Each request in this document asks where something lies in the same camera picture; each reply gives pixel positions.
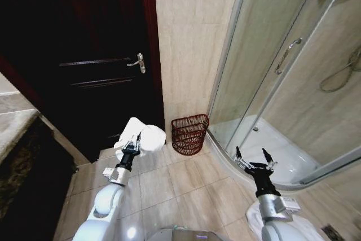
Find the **shower hose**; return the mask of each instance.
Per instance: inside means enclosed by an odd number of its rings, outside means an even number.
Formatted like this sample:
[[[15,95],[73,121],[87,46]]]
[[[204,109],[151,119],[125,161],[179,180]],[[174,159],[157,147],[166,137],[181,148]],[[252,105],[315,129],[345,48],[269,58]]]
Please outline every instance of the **shower hose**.
[[[342,89],[344,86],[346,86],[347,82],[350,80],[353,72],[361,72],[361,68],[357,67],[361,59],[361,46],[359,46],[355,51],[352,52],[350,55],[348,63],[342,67],[337,72],[333,73],[332,75],[326,77],[324,80],[320,83],[320,89],[326,93],[332,93],[334,91],[337,91],[339,89]],[[347,74],[347,77],[343,80],[342,84],[334,89],[327,89],[325,88],[325,84],[328,80],[332,79],[335,75],[341,73],[343,70],[349,69],[349,72]]]

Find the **white cloth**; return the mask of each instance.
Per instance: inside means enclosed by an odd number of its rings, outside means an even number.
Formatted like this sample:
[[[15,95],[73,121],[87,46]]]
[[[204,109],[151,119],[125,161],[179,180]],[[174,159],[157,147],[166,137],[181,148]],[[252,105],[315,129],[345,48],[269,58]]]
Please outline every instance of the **white cloth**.
[[[140,135],[140,155],[143,156],[147,151],[159,151],[165,143],[165,133],[154,125],[146,125],[137,118],[132,117],[126,124],[119,141],[114,144],[114,150],[119,161],[123,157],[122,148],[128,141],[135,142]]]
[[[261,213],[259,211],[259,201],[254,202],[246,212],[248,226],[254,232],[257,239],[262,241],[262,227],[263,221],[261,217]],[[319,235],[316,231],[314,225],[307,219],[300,217],[298,215],[293,215],[293,221],[287,222],[292,225],[296,229],[298,229],[308,241],[324,241],[324,239]]]

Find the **red wire basket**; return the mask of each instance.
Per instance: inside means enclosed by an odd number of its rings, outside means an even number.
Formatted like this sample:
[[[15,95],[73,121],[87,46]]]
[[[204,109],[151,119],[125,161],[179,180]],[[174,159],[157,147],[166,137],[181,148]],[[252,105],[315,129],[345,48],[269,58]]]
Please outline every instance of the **red wire basket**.
[[[182,155],[195,155],[202,149],[208,125],[209,119],[205,114],[171,121],[173,148]]]

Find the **floor tile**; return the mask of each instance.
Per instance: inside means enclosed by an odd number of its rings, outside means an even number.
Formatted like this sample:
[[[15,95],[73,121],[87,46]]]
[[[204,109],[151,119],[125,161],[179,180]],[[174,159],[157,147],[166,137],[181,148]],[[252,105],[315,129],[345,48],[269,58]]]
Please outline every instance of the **floor tile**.
[[[221,234],[221,235],[223,235],[223,236],[225,236],[225,237],[228,237],[226,228],[224,228],[224,227],[222,227],[222,228],[220,228],[219,230],[215,231],[215,233]]]
[[[70,196],[68,210],[61,230],[61,240],[74,236],[80,225],[88,217],[94,205],[95,196],[101,189],[102,187],[98,187]]]
[[[65,220],[65,215],[67,214],[68,207],[69,207],[69,200],[70,197],[66,197],[63,204],[63,209],[61,210],[60,217],[58,220],[58,225],[56,226],[55,234],[53,241],[60,241],[61,233],[63,232],[63,225]]]
[[[181,155],[179,152],[176,152],[171,145],[171,142],[167,143],[166,146],[163,147],[163,152],[166,157],[167,165],[172,163],[177,163],[180,161],[185,161],[193,156]]]
[[[166,165],[165,157],[162,150],[147,152],[146,155],[138,156],[139,174],[149,172],[150,170],[162,168]]]
[[[139,212],[142,209],[138,175],[129,178],[124,197],[120,206],[119,218]]]
[[[106,185],[108,180],[102,174],[104,168],[114,167],[118,163],[119,160],[114,156],[99,159],[97,162],[92,164],[79,166],[79,171],[76,173],[77,176],[74,182],[72,195]]]
[[[192,159],[196,163],[197,169],[206,185],[228,176],[221,166],[218,165],[218,162],[214,160],[211,153],[196,156]]]
[[[226,225],[225,228],[232,241],[257,241],[256,236],[248,227],[248,222],[245,217]]]
[[[223,227],[205,187],[177,197],[185,226],[192,230],[212,231]]]
[[[175,198],[144,209],[142,212],[146,240],[162,228],[183,225],[181,213],[179,212],[178,203]]]
[[[207,189],[224,225],[245,216],[249,203],[232,178],[212,183]]]
[[[168,166],[176,196],[204,186],[193,160],[188,159]]]
[[[295,198],[301,207],[300,215],[316,228],[331,224],[345,240],[358,240],[361,236],[361,229],[354,223],[359,213],[328,186],[301,191]]]
[[[238,181],[233,179],[236,184],[238,185],[239,189],[242,191],[243,196],[246,198],[247,202],[249,203],[249,205],[251,205],[252,203],[254,203],[257,200],[256,197],[256,185],[252,186],[248,183],[244,183],[245,181]]]
[[[114,148],[108,148],[100,151],[99,159],[108,158],[111,156],[115,156]]]
[[[117,221],[115,240],[144,241],[142,213],[134,213]]]
[[[175,197],[168,168],[165,166],[140,175],[142,208],[148,208]]]

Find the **shower enclosure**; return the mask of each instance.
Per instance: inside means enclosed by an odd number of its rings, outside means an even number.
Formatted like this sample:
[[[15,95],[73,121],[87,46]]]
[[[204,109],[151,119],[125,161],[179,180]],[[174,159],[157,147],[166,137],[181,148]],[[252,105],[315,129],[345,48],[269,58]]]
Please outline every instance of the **shower enclosure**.
[[[278,161],[298,189],[361,157],[361,0],[236,0],[209,106],[233,163]]]

